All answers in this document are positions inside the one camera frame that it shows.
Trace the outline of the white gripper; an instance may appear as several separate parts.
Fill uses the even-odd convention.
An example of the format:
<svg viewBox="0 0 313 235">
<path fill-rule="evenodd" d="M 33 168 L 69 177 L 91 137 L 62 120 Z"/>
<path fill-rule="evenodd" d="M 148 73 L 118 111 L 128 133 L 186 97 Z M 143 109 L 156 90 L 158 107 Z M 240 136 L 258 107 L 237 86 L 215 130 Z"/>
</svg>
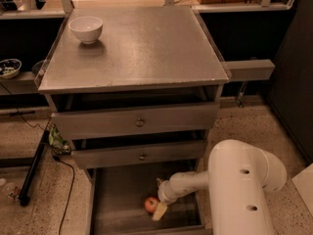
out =
<svg viewBox="0 0 313 235">
<path fill-rule="evenodd" d="M 161 203 L 157 203 L 153 212 L 152 221 L 159 221 L 167 211 L 167 205 L 171 205 L 177 201 L 178 196 L 170 187 L 168 180 L 161 178 L 156 179 L 157 195 Z"/>
</svg>

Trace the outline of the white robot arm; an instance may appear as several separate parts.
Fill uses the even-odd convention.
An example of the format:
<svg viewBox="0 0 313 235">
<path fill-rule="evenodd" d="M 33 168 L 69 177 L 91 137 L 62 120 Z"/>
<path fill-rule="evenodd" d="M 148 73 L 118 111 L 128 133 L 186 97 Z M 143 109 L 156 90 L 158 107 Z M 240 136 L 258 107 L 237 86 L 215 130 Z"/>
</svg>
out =
<svg viewBox="0 0 313 235">
<path fill-rule="evenodd" d="M 177 172 L 159 183 L 153 220 L 160 220 L 179 198 L 206 189 L 213 235 L 275 235 L 265 195 L 286 182 L 287 170 L 275 155 L 224 140 L 212 148 L 207 170 Z"/>
</svg>

